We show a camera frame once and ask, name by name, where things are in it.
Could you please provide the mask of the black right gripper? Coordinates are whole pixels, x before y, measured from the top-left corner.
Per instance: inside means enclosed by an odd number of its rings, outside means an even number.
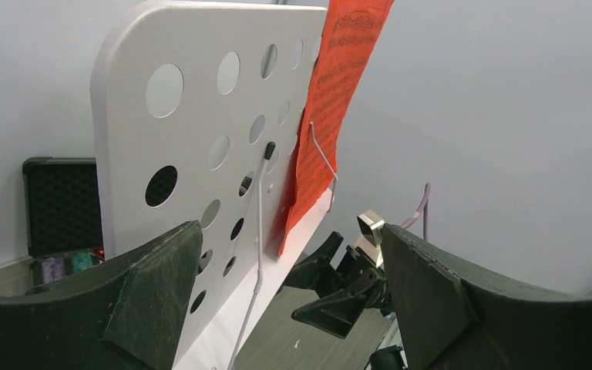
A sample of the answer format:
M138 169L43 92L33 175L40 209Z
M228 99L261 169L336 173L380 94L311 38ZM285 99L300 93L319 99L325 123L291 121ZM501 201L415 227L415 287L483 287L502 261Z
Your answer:
M297 262L282 286L314 291L318 298L291 313L291 318L336 338L347 338L367 309L393 312L384 270L359 247L348 245L335 270L331 260L343 236L333 231L312 254Z

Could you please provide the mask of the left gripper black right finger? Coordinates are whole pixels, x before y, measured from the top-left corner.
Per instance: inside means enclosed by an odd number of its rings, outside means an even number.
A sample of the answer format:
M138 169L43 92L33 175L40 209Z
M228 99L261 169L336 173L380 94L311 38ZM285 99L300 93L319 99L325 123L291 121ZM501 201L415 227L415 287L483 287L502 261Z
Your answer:
M592 369L592 298L514 280L394 224L382 236L411 369Z

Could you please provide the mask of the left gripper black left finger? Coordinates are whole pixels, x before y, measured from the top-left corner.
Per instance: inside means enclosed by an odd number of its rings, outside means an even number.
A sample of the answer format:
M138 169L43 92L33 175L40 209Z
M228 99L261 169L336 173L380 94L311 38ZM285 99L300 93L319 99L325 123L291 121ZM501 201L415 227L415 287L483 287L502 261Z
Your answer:
M187 221L86 271L0 296L0 369L170 369L201 256Z

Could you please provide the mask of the lilac tripod music stand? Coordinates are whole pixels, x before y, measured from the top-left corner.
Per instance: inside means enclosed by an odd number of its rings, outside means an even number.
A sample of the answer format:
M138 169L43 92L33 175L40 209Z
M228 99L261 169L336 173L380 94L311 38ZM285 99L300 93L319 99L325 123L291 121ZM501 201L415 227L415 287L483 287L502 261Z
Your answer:
M320 224L278 258L296 143L327 11L144 1L107 35L90 95L107 259L203 228L175 369L225 369Z

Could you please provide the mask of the black microphone plain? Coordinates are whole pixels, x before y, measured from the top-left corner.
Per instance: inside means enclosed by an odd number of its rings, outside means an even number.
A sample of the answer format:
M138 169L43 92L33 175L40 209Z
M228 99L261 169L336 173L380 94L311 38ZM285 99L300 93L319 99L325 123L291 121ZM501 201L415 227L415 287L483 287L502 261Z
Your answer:
M369 356L368 369L371 370L406 370L407 368L404 348L401 345L380 348Z

